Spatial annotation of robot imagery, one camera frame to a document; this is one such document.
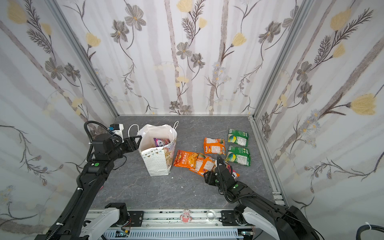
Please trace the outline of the purple Fox's candy bag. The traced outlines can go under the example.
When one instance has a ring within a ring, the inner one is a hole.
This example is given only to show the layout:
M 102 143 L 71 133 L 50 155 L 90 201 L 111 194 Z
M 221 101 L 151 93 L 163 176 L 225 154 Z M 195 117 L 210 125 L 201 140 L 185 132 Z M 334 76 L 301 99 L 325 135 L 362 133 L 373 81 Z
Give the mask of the purple Fox's candy bag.
M 154 138 L 155 147 L 164 147 L 170 143 L 171 141 L 169 139 Z

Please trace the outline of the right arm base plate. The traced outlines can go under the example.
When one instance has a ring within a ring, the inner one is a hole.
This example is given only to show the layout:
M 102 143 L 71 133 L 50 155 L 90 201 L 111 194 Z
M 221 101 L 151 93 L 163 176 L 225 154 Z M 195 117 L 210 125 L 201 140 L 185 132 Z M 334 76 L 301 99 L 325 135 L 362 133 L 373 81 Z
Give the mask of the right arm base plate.
M 221 211 L 219 221 L 223 226 L 246 226 L 248 223 L 244 219 L 242 213 L 235 210 Z

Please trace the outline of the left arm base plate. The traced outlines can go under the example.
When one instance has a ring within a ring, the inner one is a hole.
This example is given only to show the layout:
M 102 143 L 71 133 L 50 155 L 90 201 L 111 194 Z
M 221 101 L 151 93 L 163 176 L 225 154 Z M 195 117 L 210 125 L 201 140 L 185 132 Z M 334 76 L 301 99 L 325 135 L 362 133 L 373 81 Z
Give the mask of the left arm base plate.
M 119 213 L 119 219 L 111 227 L 141 227 L 144 219 L 144 211 L 127 211 L 126 214 Z

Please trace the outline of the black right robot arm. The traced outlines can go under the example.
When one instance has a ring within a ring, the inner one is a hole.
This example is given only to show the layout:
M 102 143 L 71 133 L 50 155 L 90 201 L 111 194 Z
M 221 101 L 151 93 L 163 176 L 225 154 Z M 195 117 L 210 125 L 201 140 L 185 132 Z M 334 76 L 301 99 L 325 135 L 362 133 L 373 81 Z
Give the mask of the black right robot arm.
M 207 184 L 218 187 L 228 203 L 239 203 L 234 209 L 238 224 L 258 227 L 276 240 L 324 239 L 297 207 L 278 205 L 236 181 L 222 157 L 217 157 L 217 167 L 204 173 L 204 178 Z

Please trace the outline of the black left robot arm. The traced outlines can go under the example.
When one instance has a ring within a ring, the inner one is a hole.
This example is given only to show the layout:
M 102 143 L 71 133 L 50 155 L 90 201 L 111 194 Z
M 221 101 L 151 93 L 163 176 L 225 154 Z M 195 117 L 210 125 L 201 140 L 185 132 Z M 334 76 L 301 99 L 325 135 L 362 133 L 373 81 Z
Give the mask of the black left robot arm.
M 109 227 L 124 227 L 132 222 L 125 203 L 111 203 L 99 219 L 83 225 L 97 193 L 115 168 L 115 161 L 138 150 L 142 136 L 123 138 L 123 127 L 106 127 L 96 121 L 85 122 L 84 129 L 90 148 L 87 163 L 76 178 L 77 188 L 57 221 L 46 234 L 37 235 L 37 240 L 97 240 Z

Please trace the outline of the white cartoon paper bag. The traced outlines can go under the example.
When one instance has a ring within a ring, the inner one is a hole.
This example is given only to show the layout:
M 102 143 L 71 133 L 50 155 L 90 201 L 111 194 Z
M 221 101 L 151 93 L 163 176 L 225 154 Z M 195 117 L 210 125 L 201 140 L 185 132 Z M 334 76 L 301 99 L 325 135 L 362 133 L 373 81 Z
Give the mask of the white cartoon paper bag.
M 151 177 L 167 176 L 170 173 L 176 150 L 178 125 L 179 121 L 173 126 L 147 124 L 135 131 L 137 136 L 142 136 L 139 153 Z M 169 139 L 171 143 L 164 147 L 155 147 L 154 138 Z

